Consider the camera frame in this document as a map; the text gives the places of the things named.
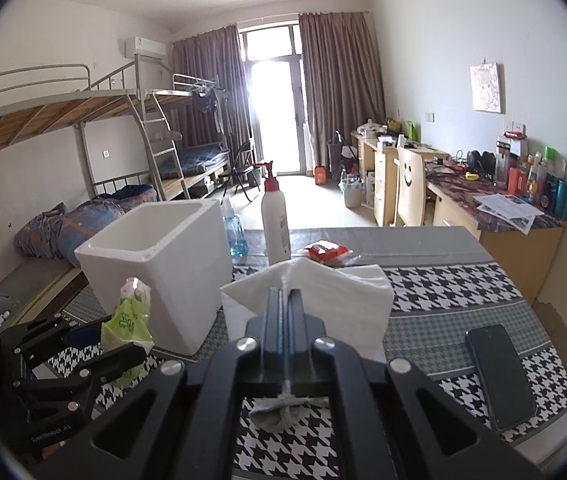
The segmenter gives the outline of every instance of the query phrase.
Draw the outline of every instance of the air conditioner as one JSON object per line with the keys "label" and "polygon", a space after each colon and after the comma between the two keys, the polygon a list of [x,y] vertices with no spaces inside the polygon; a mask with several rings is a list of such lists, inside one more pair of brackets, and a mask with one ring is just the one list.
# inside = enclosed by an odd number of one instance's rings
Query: air conditioner
{"label": "air conditioner", "polygon": [[145,38],[130,38],[126,40],[126,57],[133,59],[135,54],[148,57],[166,57],[166,44]]}

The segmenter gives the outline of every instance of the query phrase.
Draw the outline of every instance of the table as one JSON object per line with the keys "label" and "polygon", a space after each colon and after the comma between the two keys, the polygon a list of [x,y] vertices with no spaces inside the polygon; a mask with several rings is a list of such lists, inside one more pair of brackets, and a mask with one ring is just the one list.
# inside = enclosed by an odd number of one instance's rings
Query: table
{"label": "table", "polygon": [[[250,252],[235,263],[234,279],[268,265],[262,231],[246,231]],[[567,375],[543,327],[508,276],[462,228],[333,228],[291,231],[293,254],[320,239],[334,240],[361,254],[359,263],[377,263],[393,283],[395,300],[383,339],[386,357],[406,356],[457,402],[487,425],[487,408],[470,356],[465,331],[499,322],[508,330],[537,398],[537,416],[502,435],[529,460],[539,463],[567,440]],[[218,316],[204,342],[206,352],[228,342]],[[67,351],[52,369],[67,375],[77,362],[100,352]],[[144,374],[161,363],[156,352]],[[123,396],[106,384],[101,410]],[[236,440],[237,478],[333,479],[338,477],[331,415],[307,408],[297,427],[281,434],[258,430],[244,399]]]}
{"label": "table", "polygon": [[494,194],[488,180],[470,182],[463,173],[426,174],[436,195],[433,225],[465,227],[508,273],[528,303],[537,298],[554,259],[563,225],[548,214],[537,216],[528,235],[488,213],[477,210],[473,196]]}
{"label": "table", "polygon": [[[374,217],[377,225],[384,227],[394,224],[397,205],[397,168],[393,160],[397,156],[397,148],[387,146],[379,150],[376,138],[366,139],[356,132],[352,132],[350,136],[358,144],[361,180],[366,182],[366,173],[374,171]],[[435,150],[425,144],[409,150],[419,153],[427,160],[449,157],[448,153]]]}

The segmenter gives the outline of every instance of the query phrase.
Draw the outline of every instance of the paper document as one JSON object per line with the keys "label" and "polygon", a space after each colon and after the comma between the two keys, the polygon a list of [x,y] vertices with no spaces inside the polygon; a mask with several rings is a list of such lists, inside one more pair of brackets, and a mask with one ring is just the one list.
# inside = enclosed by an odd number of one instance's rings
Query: paper document
{"label": "paper document", "polygon": [[473,197],[481,205],[479,211],[505,220],[515,229],[527,235],[534,219],[543,213],[515,195],[478,195]]}

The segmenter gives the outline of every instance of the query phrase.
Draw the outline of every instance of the red package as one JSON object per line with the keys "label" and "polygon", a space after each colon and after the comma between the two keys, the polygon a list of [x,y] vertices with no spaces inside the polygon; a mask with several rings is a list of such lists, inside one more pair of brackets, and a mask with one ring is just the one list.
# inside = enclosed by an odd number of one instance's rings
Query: red package
{"label": "red package", "polygon": [[343,245],[319,240],[313,244],[306,245],[303,251],[311,260],[320,264],[334,265],[342,262],[342,259],[352,251]]}

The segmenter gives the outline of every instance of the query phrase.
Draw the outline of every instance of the blue liquid bottle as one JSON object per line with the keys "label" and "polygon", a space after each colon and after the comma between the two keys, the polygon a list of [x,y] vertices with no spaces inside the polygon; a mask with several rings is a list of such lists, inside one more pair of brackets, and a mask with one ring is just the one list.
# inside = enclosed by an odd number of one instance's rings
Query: blue liquid bottle
{"label": "blue liquid bottle", "polygon": [[230,256],[243,258],[248,254],[248,241],[241,223],[241,217],[235,213],[229,198],[222,202],[222,216],[224,217],[224,229],[230,246]]}

